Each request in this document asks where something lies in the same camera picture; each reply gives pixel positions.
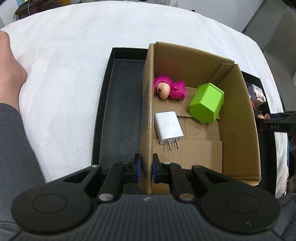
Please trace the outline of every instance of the gray sleeve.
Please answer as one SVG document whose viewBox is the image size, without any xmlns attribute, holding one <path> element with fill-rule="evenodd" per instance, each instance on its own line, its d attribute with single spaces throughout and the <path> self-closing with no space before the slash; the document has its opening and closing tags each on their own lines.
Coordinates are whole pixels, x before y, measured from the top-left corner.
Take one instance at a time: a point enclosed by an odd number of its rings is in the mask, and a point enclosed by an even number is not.
<svg viewBox="0 0 296 241">
<path fill-rule="evenodd" d="M 274 232 L 284 241 L 296 240 L 296 193 L 284 195 L 278 199 L 281 213 Z"/>
<path fill-rule="evenodd" d="M 14 198 L 43 183 L 20 114 L 0 103 L 0 240 L 9 240 L 19 231 L 10 212 Z"/>
</svg>

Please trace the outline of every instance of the metal plug pin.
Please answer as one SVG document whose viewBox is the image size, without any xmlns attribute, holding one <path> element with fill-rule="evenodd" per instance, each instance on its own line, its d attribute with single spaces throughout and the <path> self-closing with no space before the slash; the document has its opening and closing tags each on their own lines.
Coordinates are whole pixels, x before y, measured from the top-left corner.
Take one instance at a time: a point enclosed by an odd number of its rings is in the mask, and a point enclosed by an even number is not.
<svg viewBox="0 0 296 241">
<path fill-rule="evenodd" d="M 170 140 L 168 140 L 168 146 L 169 146 L 170 150 L 172 150 L 172 146 L 170 145 Z"/>
<path fill-rule="evenodd" d="M 175 139 L 175 142 L 176 142 L 176 145 L 177 145 L 177 149 L 180 149 L 180 146 L 179 146 L 179 143 L 178 143 L 177 139 Z"/>
</svg>

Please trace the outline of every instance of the cardboard box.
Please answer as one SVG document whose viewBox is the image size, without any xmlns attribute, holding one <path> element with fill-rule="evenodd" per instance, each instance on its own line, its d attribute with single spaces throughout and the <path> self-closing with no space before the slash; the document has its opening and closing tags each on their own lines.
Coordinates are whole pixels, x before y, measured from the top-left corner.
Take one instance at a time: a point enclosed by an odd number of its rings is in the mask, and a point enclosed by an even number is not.
<svg viewBox="0 0 296 241">
<path fill-rule="evenodd" d="M 188 90 L 184 101 L 154 96 L 154 78 L 165 75 L 184 80 Z M 201 124 L 189 113 L 189 103 L 198 86 L 213 83 L 224 91 L 219 120 Z M 160 145 L 154 113 L 175 111 L 184 138 L 180 149 L 172 143 Z M 200 164 L 250 185 L 260 180 L 259 144 L 249 93 L 237 64 L 201 50 L 156 42 L 150 44 L 143 70 L 142 115 L 139 153 L 142 155 L 140 187 L 152 192 L 152 155 L 161 162 L 178 163 L 190 169 Z"/>
</svg>

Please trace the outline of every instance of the black tray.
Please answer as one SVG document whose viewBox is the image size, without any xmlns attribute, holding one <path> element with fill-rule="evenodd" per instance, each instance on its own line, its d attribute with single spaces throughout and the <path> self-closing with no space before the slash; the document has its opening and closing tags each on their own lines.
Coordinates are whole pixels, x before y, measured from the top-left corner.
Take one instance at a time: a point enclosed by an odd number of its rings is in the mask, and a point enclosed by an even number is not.
<svg viewBox="0 0 296 241">
<path fill-rule="evenodd" d="M 96 117 L 92 164 L 110 168 L 116 162 L 132 161 L 134 154 L 139 152 L 142 72 L 146 55 L 147 49 L 112 49 Z M 242 74 L 247 86 L 255 84 L 264 92 L 259 78 L 245 72 Z M 268 103 L 261 105 L 260 110 L 270 113 Z M 275 194 L 275 138 L 273 134 L 259 133 L 258 139 L 262 177 L 259 187 Z"/>
</svg>

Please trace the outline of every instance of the pink doll toy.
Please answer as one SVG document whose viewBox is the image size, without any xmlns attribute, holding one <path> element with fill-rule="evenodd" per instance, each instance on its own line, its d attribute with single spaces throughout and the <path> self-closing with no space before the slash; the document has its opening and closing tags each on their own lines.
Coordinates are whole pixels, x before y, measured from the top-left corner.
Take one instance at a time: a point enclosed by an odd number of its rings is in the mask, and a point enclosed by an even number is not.
<svg viewBox="0 0 296 241">
<path fill-rule="evenodd" d="M 173 81 L 167 76 L 159 76 L 154 79 L 154 95 L 159 94 L 161 99 L 166 99 L 168 96 L 173 99 L 181 99 L 186 97 L 187 90 L 185 89 L 185 82 Z"/>
</svg>

